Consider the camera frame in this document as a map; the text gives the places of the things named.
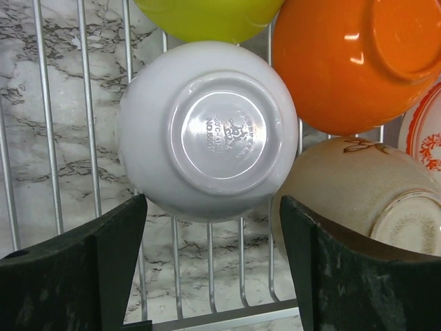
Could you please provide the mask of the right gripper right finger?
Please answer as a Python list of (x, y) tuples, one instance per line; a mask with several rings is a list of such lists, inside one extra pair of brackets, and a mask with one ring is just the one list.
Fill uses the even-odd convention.
[(305, 330), (439, 330), (440, 258), (381, 243), (297, 201), (280, 223)]

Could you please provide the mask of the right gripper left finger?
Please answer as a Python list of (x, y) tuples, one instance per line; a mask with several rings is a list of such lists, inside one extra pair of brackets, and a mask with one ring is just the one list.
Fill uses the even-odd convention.
[(2, 330), (120, 330), (147, 202), (140, 194), (1, 259)]

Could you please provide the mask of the beige ceramic bowl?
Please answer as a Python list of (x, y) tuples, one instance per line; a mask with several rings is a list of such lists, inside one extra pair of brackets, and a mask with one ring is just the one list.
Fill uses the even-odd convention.
[(282, 257), (287, 256), (279, 216), (284, 195), (376, 241), (440, 255), (440, 184), (396, 148), (338, 137), (297, 156), (271, 209), (272, 233)]

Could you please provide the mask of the white orange patterned bowl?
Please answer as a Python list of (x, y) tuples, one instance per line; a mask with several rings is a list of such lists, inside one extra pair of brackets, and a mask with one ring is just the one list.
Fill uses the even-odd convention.
[(440, 78), (403, 117), (398, 149), (421, 163), (440, 182)]

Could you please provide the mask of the plain white bowl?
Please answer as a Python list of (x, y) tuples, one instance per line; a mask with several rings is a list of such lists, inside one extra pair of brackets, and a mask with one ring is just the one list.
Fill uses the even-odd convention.
[(119, 159), (164, 211), (228, 221), (270, 200), (294, 162), (298, 119), (277, 72), (230, 43), (186, 43), (130, 81), (119, 110)]

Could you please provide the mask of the yellow white bowl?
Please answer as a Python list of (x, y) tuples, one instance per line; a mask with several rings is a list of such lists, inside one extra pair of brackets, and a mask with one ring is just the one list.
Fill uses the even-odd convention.
[(242, 43), (262, 32), (283, 0), (156, 0), (136, 1), (160, 29), (185, 42)]

